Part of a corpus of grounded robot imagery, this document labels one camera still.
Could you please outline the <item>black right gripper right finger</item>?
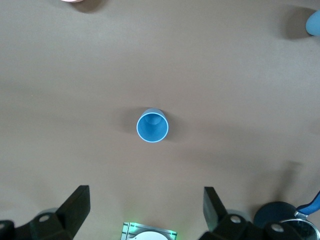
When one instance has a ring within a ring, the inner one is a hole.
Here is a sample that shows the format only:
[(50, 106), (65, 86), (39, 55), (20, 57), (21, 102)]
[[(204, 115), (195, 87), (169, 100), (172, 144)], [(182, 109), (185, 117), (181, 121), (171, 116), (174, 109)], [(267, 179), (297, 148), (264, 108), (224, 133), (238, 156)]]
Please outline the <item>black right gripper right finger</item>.
[(286, 223), (271, 221), (260, 228), (238, 214), (229, 214), (213, 187), (203, 191), (203, 215), (208, 231), (202, 240), (300, 240)]

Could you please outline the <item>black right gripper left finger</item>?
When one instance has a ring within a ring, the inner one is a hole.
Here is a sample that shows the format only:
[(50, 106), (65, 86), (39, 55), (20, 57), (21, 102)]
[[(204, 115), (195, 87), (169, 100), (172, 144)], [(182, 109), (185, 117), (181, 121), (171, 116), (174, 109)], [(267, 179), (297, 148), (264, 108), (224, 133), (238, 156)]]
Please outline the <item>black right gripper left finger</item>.
[(72, 240), (90, 213), (90, 187), (80, 185), (57, 209), (44, 210), (28, 223), (16, 227), (0, 221), (2, 240)]

